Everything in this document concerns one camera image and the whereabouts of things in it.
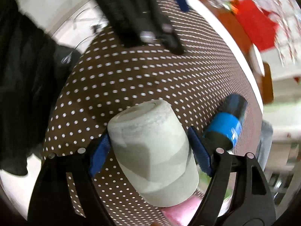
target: orange object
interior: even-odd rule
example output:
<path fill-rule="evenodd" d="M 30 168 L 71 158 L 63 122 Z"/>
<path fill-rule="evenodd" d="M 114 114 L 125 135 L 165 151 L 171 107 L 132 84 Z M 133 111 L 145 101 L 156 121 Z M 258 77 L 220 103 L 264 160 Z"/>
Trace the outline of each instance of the orange object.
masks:
<path fill-rule="evenodd" d="M 262 13 L 252 0 L 241 1 L 237 5 L 236 19 L 243 26 L 252 43 L 259 51 L 274 47 L 278 24 Z"/>

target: pink cloth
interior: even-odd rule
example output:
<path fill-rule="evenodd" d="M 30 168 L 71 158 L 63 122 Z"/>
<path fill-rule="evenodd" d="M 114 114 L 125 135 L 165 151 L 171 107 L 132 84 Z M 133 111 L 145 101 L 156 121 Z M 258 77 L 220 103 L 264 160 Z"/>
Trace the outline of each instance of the pink cloth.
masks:
<path fill-rule="evenodd" d="M 196 195 L 190 196 L 186 201 L 171 207 L 161 209 L 163 215 L 175 226 L 187 226 L 195 215 L 202 199 Z"/>

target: blue label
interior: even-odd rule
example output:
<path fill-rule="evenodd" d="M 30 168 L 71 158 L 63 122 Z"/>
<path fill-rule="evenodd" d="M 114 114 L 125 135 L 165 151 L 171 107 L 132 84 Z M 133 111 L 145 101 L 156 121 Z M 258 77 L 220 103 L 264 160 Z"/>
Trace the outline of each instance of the blue label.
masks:
<path fill-rule="evenodd" d="M 234 147 L 241 132 L 241 123 L 235 116 L 221 112 L 214 117 L 206 132 L 218 132 L 226 136 Z"/>

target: brown tablecloth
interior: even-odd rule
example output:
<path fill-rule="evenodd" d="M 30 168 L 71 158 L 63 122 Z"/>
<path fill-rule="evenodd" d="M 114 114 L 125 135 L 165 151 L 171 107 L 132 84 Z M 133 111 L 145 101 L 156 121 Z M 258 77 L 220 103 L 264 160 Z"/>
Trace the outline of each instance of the brown tablecloth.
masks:
<path fill-rule="evenodd" d="M 182 13 L 174 0 L 158 0 L 186 53 L 171 54 L 157 44 L 127 49 L 112 28 L 95 38 L 74 68 L 49 122 L 43 158 L 51 152 L 70 155 L 100 136 L 109 120 L 130 106 L 168 101 L 187 129 L 202 131 L 219 104 L 231 93 L 249 105 L 235 154 L 255 153 L 262 114 L 254 92 L 234 55 L 198 13 Z M 75 211 L 84 215 L 72 175 L 66 175 Z M 111 151 L 94 185 L 117 225 L 169 225 L 159 208 L 149 205 L 131 186 Z"/>

